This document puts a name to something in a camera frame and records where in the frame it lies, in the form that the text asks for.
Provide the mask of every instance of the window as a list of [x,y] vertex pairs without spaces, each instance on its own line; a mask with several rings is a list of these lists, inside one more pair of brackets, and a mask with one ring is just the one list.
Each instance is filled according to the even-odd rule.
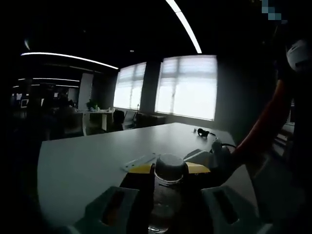
[[215,56],[166,58],[161,66],[155,111],[214,120],[216,91]]
[[122,68],[118,74],[114,107],[139,109],[146,63]]

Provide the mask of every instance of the table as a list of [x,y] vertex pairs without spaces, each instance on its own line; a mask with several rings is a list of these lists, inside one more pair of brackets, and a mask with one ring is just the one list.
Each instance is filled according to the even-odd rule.
[[[193,132],[195,127],[171,123],[44,141],[38,161],[38,195],[45,219],[55,227],[79,220],[88,203],[110,186],[120,185],[126,175],[120,167],[140,156],[171,153],[184,158],[196,149],[209,151],[215,137],[205,140]],[[223,143],[234,144],[229,133],[207,130]]]
[[86,128],[90,125],[90,114],[102,115],[101,128],[107,131],[107,115],[111,115],[111,110],[99,110],[99,111],[77,111],[77,113],[83,113],[82,115],[82,130],[83,135],[86,136]]

